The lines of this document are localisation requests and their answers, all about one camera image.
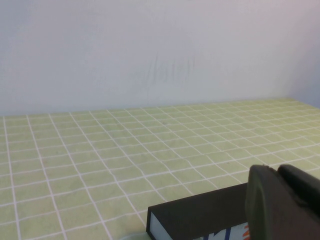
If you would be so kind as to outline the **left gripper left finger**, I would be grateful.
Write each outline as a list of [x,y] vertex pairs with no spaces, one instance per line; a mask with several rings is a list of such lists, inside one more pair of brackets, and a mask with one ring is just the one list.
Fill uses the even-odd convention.
[[277,170],[252,165],[245,215],[252,240],[318,240],[320,217],[300,205]]

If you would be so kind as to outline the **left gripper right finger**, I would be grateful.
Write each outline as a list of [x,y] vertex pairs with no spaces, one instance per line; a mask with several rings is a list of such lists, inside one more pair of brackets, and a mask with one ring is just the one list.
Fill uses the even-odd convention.
[[282,164],[277,172],[288,185],[300,205],[320,217],[320,180],[290,164]]

